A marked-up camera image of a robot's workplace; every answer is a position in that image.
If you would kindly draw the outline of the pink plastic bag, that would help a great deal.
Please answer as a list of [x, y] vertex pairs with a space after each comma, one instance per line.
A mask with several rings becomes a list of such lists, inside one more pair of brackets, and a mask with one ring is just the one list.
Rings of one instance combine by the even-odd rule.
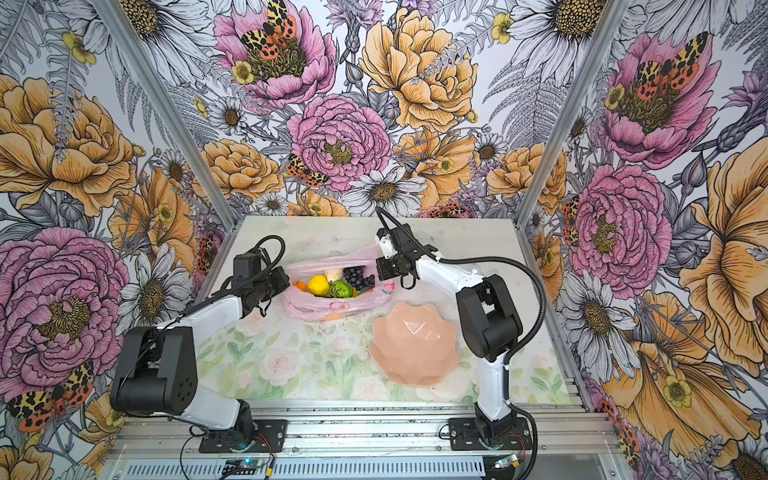
[[379, 249], [294, 263], [285, 268], [290, 286], [280, 295], [285, 310], [307, 322], [329, 321], [382, 307], [396, 290], [376, 269]]

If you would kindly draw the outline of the green bumpy fruit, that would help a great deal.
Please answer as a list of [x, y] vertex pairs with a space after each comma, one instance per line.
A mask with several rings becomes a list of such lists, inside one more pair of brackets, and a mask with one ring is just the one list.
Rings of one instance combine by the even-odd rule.
[[355, 288], [343, 280], [330, 284], [329, 295], [331, 298], [353, 298], [355, 292]]

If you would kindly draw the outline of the pink scalloped bowl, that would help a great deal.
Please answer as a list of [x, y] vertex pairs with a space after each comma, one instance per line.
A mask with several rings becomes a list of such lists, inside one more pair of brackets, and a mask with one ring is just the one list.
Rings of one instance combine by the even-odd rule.
[[459, 363], [458, 329], [432, 304], [396, 304], [373, 323], [370, 355], [398, 385], [431, 387]]

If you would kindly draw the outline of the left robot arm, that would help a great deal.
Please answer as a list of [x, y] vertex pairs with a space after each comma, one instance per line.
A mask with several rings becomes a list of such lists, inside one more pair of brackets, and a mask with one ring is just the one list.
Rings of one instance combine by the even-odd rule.
[[129, 329], [115, 369], [110, 404], [133, 417], [165, 417], [199, 428], [215, 447], [242, 452], [257, 439], [249, 404], [199, 384], [197, 356], [220, 329], [254, 309], [264, 312], [289, 277], [262, 246], [233, 260], [233, 275], [205, 301], [157, 326]]

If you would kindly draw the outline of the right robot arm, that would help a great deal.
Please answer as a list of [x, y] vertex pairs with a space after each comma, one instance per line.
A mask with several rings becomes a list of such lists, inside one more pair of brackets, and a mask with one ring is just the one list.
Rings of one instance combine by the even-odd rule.
[[418, 241], [407, 224], [400, 223], [384, 208], [375, 209], [382, 227], [377, 241], [382, 256], [376, 260], [378, 278], [424, 280], [441, 288], [456, 301], [465, 344], [481, 360], [478, 397], [475, 403], [476, 430], [488, 446], [499, 441], [516, 424], [509, 396], [509, 359], [521, 343], [523, 324], [504, 279], [483, 276], [465, 267], [476, 263], [501, 263], [526, 275], [524, 264], [505, 257], [449, 259], [432, 246]]

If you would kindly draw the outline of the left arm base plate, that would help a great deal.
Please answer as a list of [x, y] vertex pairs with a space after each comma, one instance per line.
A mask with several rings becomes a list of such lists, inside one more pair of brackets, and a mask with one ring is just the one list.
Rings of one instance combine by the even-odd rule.
[[254, 420], [228, 430], [212, 430], [200, 442], [203, 454], [280, 453], [286, 439], [288, 421], [283, 419]]

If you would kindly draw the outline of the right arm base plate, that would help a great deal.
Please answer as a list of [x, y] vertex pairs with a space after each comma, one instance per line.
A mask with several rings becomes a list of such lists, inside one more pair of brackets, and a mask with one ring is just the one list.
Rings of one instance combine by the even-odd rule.
[[490, 424], [475, 418], [451, 418], [448, 437], [453, 451], [519, 451], [533, 445], [529, 422], [520, 416]]

